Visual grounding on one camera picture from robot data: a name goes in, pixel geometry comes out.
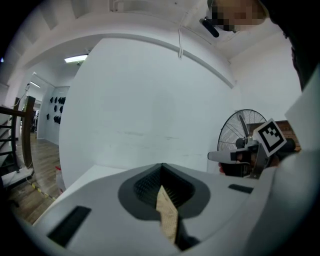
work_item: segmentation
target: paper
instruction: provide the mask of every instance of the paper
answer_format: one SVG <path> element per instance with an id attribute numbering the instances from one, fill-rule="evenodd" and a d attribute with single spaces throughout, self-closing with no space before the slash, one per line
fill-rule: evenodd
<path id="1" fill-rule="evenodd" d="M 163 233 L 174 244 L 178 227 L 178 210 L 163 186 L 160 187 L 157 195 L 156 210 L 161 215 L 161 229 Z"/>

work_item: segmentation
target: person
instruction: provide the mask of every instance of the person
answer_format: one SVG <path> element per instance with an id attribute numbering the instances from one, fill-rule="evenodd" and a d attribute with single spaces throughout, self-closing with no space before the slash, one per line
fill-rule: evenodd
<path id="1" fill-rule="evenodd" d="M 299 77 L 301 90 L 305 88 L 320 60 L 319 40 L 316 36 L 310 37 L 317 32 L 319 23 L 316 18 L 318 9 L 311 8 L 311 1 L 295 3 L 290 0 L 209 0 L 208 2 L 209 9 L 212 10 L 212 19 L 222 29 L 226 26 L 234 32 L 247 30 L 263 23 L 266 18 L 277 24 L 291 42 L 292 63 Z"/>

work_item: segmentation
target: ceiling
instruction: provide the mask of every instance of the ceiling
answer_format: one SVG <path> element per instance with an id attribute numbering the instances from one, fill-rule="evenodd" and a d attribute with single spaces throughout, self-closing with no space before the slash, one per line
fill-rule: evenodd
<path id="1" fill-rule="evenodd" d="M 158 17 L 194 32 L 214 45 L 228 60 L 280 31 L 278 26 L 266 20 L 249 31 L 237 33 L 217 28 L 220 36 L 214 38 L 199 22 L 206 16 L 207 10 L 207 0 L 45 0 L 34 9 L 17 31 L 1 65 L 0 82 L 7 83 L 17 61 L 37 40 L 53 32 L 58 26 L 82 17 L 107 15 L 110 12 Z M 63 80 L 63 76 L 70 76 L 79 68 L 74 64 L 66 64 L 64 58 L 88 53 L 100 39 L 99 36 L 84 40 L 79 38 L 76 43 L 61 46 L 61 54 L 48 53 L 46 62 L 61 74 Z"/>

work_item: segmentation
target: staircase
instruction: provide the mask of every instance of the staircase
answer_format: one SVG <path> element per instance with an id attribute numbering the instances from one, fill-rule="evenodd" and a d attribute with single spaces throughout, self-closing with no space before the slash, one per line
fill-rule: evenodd
<path id="1" fill-rule="evenodd" d="M 1 118 L 8 120 L 0 125 L 0 174 L 4 187 L 12 186 L 33 173 L 33 162 L 30 145 L 30 129 L 35 98 L 28 96 L 25 111 L 18 111 L 19 99 L 16 98 L 13 109 L 0 107 Z M 20 169 L 16 155 L 17 117 L 22 118 L 22 152 L 25 168 Z"/>

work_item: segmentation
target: gray panel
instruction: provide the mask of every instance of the gray panel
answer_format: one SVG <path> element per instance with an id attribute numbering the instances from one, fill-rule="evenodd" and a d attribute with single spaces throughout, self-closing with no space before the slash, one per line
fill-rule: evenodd
<path id="1" fill-rule="evenodd" d="M 71 0 L 71 5 L 76 19 L 89 12 L 87 0 Z"/>
<path id="2" fill-rule="evenodd" d="M 210 201 L 202 213 L 194 218 L 184 219 L 189 236 L 204 241 L 219 230 L 249 198 L 249 194 L 228 188 L 231 184 L 254 188 L 256 179 L 240 178 L 195 171 L 175 164 L 170 166 L 202 182 L 210 189 Z"/>
<path id="3" fill-rule="evenodd" d="M 150 167 L 144 166 L 92 181 L 52 207 L 36 224 L 48 234 L 75 206 L 92 211 L 67 249 L 81 255 L 170 255 L 179 250 L 163 235 L 158 221 L 141 221 L 120 204 L 118 190 L 124 180 Z"/>

